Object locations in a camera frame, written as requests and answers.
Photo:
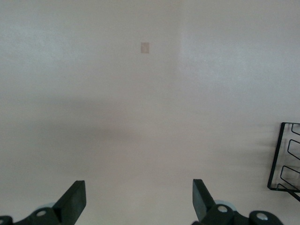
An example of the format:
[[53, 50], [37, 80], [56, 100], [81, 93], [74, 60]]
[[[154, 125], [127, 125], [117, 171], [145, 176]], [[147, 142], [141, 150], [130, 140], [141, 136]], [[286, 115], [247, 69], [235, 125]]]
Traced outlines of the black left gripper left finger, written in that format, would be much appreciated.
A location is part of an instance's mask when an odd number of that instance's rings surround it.
[[43, 207], [14, 222], [1, 216], [2, 225], [74, 225], [86, 206], [85, 181], [77, 180], [52, 207]]

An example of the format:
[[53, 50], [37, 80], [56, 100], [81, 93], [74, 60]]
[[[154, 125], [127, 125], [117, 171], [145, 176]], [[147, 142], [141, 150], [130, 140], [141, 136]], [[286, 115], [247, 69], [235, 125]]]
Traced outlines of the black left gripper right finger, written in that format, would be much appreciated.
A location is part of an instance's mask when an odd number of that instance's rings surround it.
[[193, 207], [198, 220], [194, 225], [281, 225], [281, 220], [267, 211], [255, 210], [248, 217], [225, 204], [217, 204], [203, 180], [193, 180]]

